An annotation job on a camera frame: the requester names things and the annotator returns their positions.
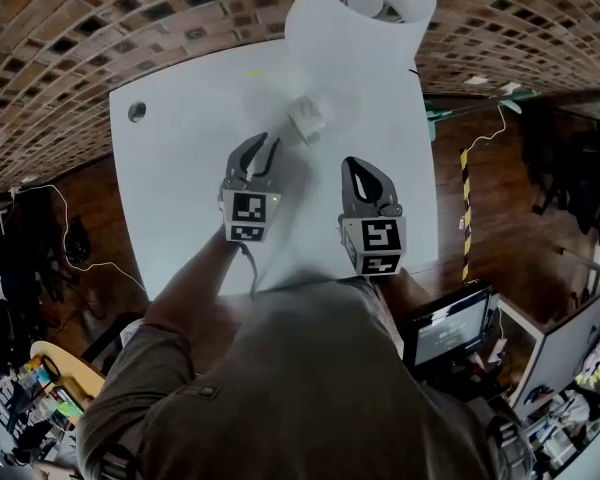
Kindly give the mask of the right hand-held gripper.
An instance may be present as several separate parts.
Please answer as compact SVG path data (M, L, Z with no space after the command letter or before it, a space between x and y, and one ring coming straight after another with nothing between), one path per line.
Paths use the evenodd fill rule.
M393 181L373 164L346 157L341 164L341 244L358 276L396 274L406 254L406 218Z

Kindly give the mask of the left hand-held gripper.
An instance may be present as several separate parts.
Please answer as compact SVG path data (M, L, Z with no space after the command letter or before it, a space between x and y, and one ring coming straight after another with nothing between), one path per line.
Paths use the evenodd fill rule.
M269 175L280 138L271 144L263 169L254 172L253 179L248 180L248 168L267 138L267 132L254 135L228 157L225 180L219 193L219 207L228 241L263 242L281 203L281 194L273 191L270 181L255 180Z

